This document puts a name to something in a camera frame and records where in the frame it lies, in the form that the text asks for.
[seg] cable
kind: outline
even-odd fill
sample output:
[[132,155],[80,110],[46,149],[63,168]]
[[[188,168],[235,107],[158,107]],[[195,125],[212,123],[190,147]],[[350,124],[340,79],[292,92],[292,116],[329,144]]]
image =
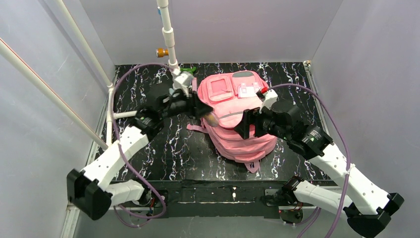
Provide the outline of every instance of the cable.
[[128,227],[131,227],[131,228],[139,228],[139,227],[142,227],[142,226],[144,226],[145,224],[147,224],[149,221],[151,221],[151,220],[147,220],[146,222],[144,222],[143,224],[139,224],[139,225],[134,225],[134,224],[128,224],[127,222],[125,222],[121,217],[120,217],[120,215],[118,214],[118,212],[117,212],[117,209],[116,209],[116,207],[114,206],[114,212],[115,212],[115,215],[117,216],[117,218],[119,219],[119,221],[122,223],[122,224],[124,224],[124,225],[126,225],[126,226],[128,226]]
[[[340,133],[340,130],[338,129],[337,125],[335,124],[334,119],[331,117],[331,114],[329,113],[328,109],[325,107],[325,103],[321,100],[321,98],[318,96],[318,94],[316,94],[314,91],[312,91],[311,89],[309,89],[307,87],[304,87],[304,86],[299,85],[299,84],[294,84],[294,83],[284,83],[284,84],[275,85],[275,86],[270,87],[269,90],[274,89],[274,88],[289,87],[289,86],[304,89],[307,92],[311,93],[316,99],[318,99],[319,103],[322,105],[322,107],[324,108],[328,117],[330,118],[332,124],[334,125],[334,128],[337,131],[338,136],[340,137],[341,141],[343,142],[344,150],[346,151],[346,155],[347,155],[346,170],[348,171],[350,169],[350,166],[351,166],[351,158],[350,158],[349,148],[347,146],[346,141],[344,140],[344,136]],[[335,228],[337,227],[338,220],[340,219],[340,216],[341,216],[341,211],[343,210],[344,199],[346,197],[347,187],[349,185],[349,176],[350,175],[348,173],[344,176],[343,192],[341,193],[341,198],[340,198],[340,203],[338,205],[337,214],[335,215],[334,222],[332,223],[327,235],[325,235],[325,238],[329,238],[332,235],[332,233],[334,232]]]
[[[139,64],[139,65],[136,65],[136,66],[134,66],[133,68],[131,68],[129,71],[127,71],[120,79],[119,79],[119,81],[116,83],[116,85],[115,85],[115,87],[114,87],[114,91],[112,92],[112,97],[110,98],[110,100],[111,100],[111,103],[110,103],[110,108],[109,108],[109,110],[113,110],[113,108],[114,108],[114,97],[115,97],[115,93],[116,93],[116,91],[117,91],[117,89],[119,88],[119,86],[121,85],[121,83],[125,80],[125,78],[130,74],[130,73],[132,73],[133,71],[135,71],[135,70],[137,70],[137,69],[139,69],[139,68],[142,68],[142,67],[146,67],[146,66],[150,66],[150,65],[157,65],[157,66],[161,66],[161,67],[164,67],[164,68],[166,68],[166,69],[169,69],[169,66],[167,66],[167,65],[165,65],[165,64],[161,64],[161,63],[147,63],[147,64]],[[127,168],[133,173],[133,174],[135,174],[136,175],[136,177],[137,178],[139,178],[156,196],[157,196],[157,198],[159,199],[159,201],[162,203],[162,207],[163,207],[163,210],[162,210],[162,212],[161,213],[159,213],[159,214],[157,214],[157,215],[155,215],[155,216],[150,216],[150,217],[147,217],[147,216],[141,216],[141,215],[138,215],[138,214],[135,214],[135,213],[133,213],[133,212],[131,212],[131,211],[129,211],[129,210],[127,210],[125,207],[123,207],[122,205],[119,205],[119,207],[122,209],[122,210],[124,210],[125,212],[127,212],[128,214],[130,214],[130,215],[132,215],[132,216],[134,216],[134,217],[137,217],[137,218],[143,218],[143,219],[153,219],[153,218],[159,218],[159,217],[161,217],[161,216],[163,216],[164,215],[164,213],[166,212],[166,204],[165,204],[165,201],[162,199],[162,197],[161,197],[161,195],[158,193],[158,191],[156,191],[156,189],[149,183],[149,182],[147,182],[147,180],[144,178],[144,177],[142,177],[140,174],[139,174],[139,172],[137,172],[137,170],[135,170],[134,168],[133,168],[133,166],[128,162],[128,160],[127,160],[127,157],[124,155],[124,152],[122,151],[122,148],[121,148],[121,144],[119,143],[119,140],[120,140],[120,135],[119,135],[119,130],[118,130],[118,125],[117,125],[117,122],[116,122],[116,120],[115,120],[115,118],[114,118],[114,113],[111,113],[111,120],[112,120],[112,126],[113,126],[113,129],[114,129],[114,134],[115,134],[115,137],[116,137],[116,140],[118,141],[118,149],[119,149],[119,152],[120,152],[120,155],[121,155],[121,157],[122,157],[122,160],[124,161],[124,163],[127,165]],[[117,217],[118,217],[118,219],[122,222],[122,223],[124,223],[125,225],[127,224],[126,222],[124,222],[122,219],[121,219],[121,217],[118,215],[118,213],[116,212],[116,215],[117,215]]]
[[303,234],[309,229],[309,227],[311,227],[312,224],[316,221],[316,219],[318,218],[320,213],[321,213],[321,208],[318,207],[318,211],[316,212],[314,219],[311,222],[309,222],[309,224],[305,228],[303,228],[303,230],[299,233],[297,238],[301,238],[303,236]]

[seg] gray wall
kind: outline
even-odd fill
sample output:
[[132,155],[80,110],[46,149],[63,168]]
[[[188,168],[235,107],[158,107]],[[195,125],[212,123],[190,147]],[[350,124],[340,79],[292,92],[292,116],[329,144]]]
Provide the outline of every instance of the gray wall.
[[419,237],[419,12],[416,0],[344,0],[312,64],[354,163],[406,199],[381,238]]
[[[304,211],[309,216],[313,210]],[[125,221],[130,217],[120,212]],[[318,220],[302,236],[302,238],[324,237],[331,226],[334,215],[321,211]],[[142,224],[133,218],[134,224]],[[92,221],[84,213],[80,213],[74,238],[294,238],[304,228],[293,228],[280,223],[280,219],[265,220],[263,217],[181,217],[155,219],[139,229],[124,226],[109,211],[100,220]],[[338,223],[337,231],[331,238],[360,238],[344,220]]]
[[[304,61],[342,0],[170,0],[179,62]],[[81,0],[114,64],[167,62],[155,0]]]
[[[97,127],[105,87],[45,5],[2,1],[0,37]],[[92,140],[2,56],[0,72],[0,237],[59,237],[65,176],[84,166]]]

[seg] backpack strap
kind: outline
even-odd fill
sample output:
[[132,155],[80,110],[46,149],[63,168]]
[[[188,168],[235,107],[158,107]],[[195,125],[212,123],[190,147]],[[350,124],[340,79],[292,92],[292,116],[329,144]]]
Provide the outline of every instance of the backpack strap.
[[208,134],[207,130],[205,128],[199,126],[199,125],[188,124],[187,125],[187,130],[196,130],[196,131]]
[[254,161],[250,163],[244,163],[245,167],[247,167],[248,171],[251,173],[255,173],[260,169],[260,161]]
[[193,78],[192,86],[193,86],[193,91],[197,91],[197,78]]

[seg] red wire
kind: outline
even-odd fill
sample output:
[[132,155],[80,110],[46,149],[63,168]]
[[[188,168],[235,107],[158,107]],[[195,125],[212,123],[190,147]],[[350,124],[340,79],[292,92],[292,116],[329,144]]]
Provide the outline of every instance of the red wire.
[[150,207],[153,207],[154,203],[155,203],[155,198],[153,198],[152,203],[150,204]]

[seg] orange valve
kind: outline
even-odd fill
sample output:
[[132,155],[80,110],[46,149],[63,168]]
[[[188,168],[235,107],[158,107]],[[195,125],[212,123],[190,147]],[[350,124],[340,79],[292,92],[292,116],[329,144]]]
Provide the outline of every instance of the orange valve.
[[163,49],[163,48],[157,48],[156,49],[156,57],[162,58],[162,57],[168,56],[168,55],[169,55],[168,49]]

